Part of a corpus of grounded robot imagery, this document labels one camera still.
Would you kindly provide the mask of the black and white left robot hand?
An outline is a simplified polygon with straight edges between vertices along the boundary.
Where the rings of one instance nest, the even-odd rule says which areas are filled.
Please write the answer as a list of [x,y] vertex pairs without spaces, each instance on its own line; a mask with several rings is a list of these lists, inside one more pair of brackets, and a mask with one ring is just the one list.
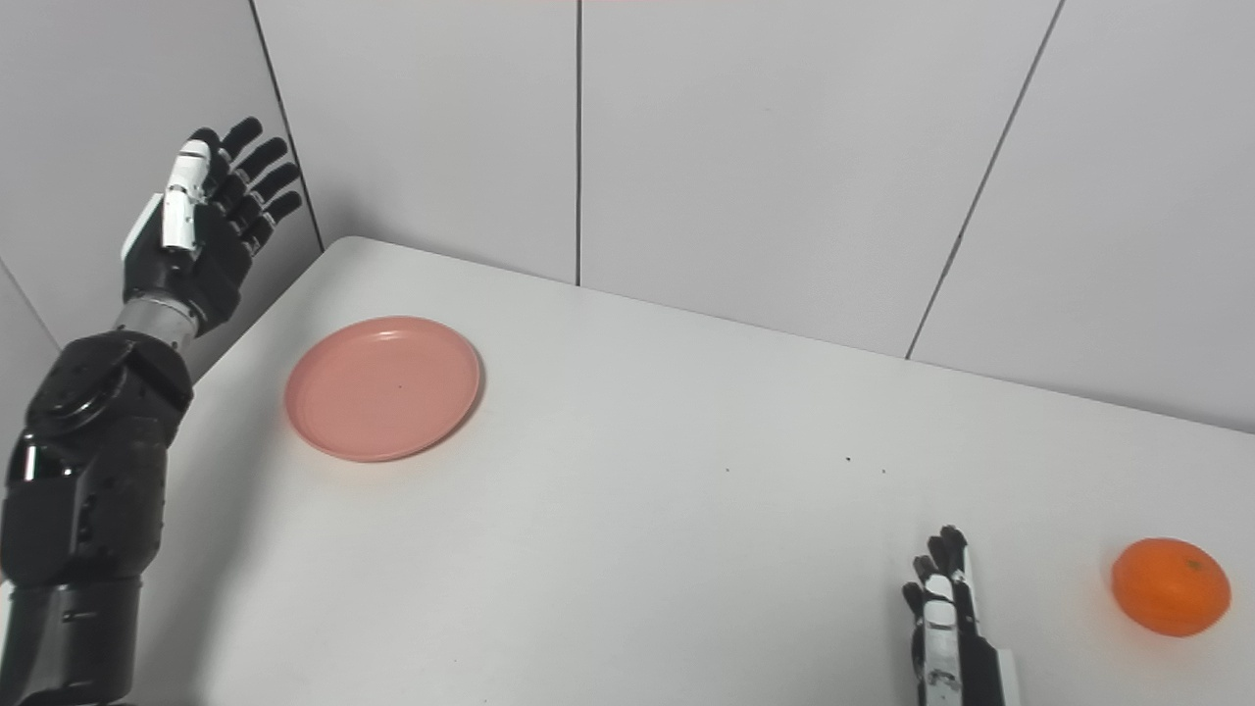
[[287,140],[265,138],[257,117],[193,132],[123,241],[123,303],[172,301],[197,334],[227,322],[254,260],[302,207],[300,176]]

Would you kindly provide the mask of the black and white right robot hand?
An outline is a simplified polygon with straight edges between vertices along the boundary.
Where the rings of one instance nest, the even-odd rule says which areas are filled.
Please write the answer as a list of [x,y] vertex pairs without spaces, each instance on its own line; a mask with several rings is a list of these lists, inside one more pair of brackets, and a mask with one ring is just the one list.
[[912,612],[911,661],[919,705],[1022,705],[1017,660],[981,635],[968,537],[954,525],[929,535],[902,586]]

